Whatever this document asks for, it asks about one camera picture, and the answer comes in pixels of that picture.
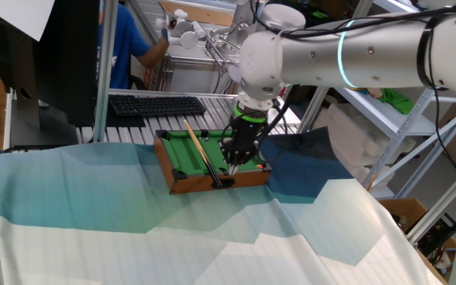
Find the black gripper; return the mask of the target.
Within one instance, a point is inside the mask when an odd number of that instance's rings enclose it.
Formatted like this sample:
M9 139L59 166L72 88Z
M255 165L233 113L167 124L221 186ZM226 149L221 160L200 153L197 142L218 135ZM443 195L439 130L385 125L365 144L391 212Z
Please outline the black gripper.
M257 155L258 147L252 144L267 126L265 118L237 117L230 121L230 137L227 141L219 142L224 162L228 166L228 175L234 175L238 164L245 165Z

